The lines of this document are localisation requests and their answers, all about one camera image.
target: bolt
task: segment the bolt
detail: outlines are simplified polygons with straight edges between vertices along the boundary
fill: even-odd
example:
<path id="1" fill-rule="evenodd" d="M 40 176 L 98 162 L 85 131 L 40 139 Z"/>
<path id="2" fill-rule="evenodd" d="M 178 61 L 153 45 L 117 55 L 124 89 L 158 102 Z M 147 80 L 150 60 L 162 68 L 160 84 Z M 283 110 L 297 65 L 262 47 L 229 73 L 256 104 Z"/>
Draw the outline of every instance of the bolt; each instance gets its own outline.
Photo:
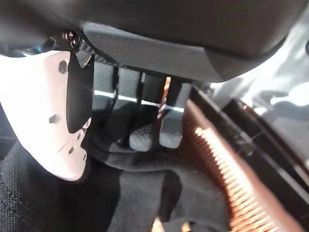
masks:
<path id="1" fill-rule="evenodd" d="M 60 63 L 59 63 L 59 72 L 60 73 L 62 73 L 62 74 L 64 74 L 66 71 L 67 71 L 67 63 L 66 63 L 66 61 L 65 60 L 63 60 L 63 61 L 61 61 Z"/>
<path id="2" fill-rule="evenodd" d="M 70 46 L 75 49 L 80 44 L 80 37 L 78 34 L 72 31 L 67 31 L 64 33 L 64 39 L 70 43 Z"/>

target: comb teeth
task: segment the comb teeth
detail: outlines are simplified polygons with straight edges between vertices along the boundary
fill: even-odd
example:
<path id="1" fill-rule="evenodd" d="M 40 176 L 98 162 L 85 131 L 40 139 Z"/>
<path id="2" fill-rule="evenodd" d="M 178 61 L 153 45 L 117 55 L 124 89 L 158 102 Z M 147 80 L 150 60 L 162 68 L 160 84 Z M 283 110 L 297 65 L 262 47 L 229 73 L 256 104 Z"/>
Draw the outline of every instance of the comb teeth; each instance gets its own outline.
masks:
<path id="1" fill-rule="evenodd" d="M 279 232 L 279 227 L 264 211 L 245 184 L 239 181 L 236 167 L 229 164 L 228 154 L 216 150 L 216 143 L 206 130 L 188 127 L 195 134 L 196 144 L 205 154 L 204 159 L 213 167 L 213 172 L 226 192 L 230 206 L 232 232 Z"/>

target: black fabric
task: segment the black fabric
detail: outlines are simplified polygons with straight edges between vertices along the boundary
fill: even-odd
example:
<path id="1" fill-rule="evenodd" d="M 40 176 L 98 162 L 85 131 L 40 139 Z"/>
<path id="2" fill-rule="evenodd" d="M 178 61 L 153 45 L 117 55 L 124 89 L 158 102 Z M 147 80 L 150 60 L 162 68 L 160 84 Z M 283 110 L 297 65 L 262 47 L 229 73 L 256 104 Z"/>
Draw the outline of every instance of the black fabric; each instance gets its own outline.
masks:
<path id="1" fill-rule="evenodd" d="M 224 195 L 199 170 L 164 151 L 111 153 L 90 136 L 80 183 L 48 173 L 17 141 L 0 163 L 1 232 L 229 231 Z"/>

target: screw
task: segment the screw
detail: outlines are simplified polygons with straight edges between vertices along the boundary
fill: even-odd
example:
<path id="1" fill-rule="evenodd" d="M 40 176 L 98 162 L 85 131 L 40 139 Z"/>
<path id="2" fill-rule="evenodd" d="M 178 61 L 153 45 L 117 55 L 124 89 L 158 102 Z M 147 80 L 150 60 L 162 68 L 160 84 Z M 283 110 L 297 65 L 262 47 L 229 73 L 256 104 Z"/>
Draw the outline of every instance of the screw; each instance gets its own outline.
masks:
<path id="1" fill-rule="evenodd" d="M 63 60 L 63 61 L 61 61 L 60 63 L 59 63 L 59 72 L 60 73 L 62 73 L 62 74 L 64 74 L 66 71 L 67 71 L 67 63 L 66 63 L 66 61 L 65 60 Z"/>
<path id="2" fill-rule="evenodd" d="M 67 31 L 64 33 L 64 39 L 70 43 L 70 46 L 75 49 L 80 44 L 80 37 L 73 31 Z"/>

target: white plastic panel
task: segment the white plastic panel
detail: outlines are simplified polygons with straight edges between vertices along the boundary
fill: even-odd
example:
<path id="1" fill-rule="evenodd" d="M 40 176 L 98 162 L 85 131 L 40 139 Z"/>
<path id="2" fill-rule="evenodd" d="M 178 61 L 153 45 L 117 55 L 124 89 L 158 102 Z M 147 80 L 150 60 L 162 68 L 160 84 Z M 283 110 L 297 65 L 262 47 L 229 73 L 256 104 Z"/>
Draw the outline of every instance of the white plastic panel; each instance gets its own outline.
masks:
<path id="1" fill-rule="evenodd" d="M 22 146 L 47 171 L 73 181 L 84 172 L 86 151 L 80 147 L 84 130 L 68 131 L 68 72 L 59 71 L 63 60 L 69 64 L 70 52 L 0 56 L 0 102 Z"/>

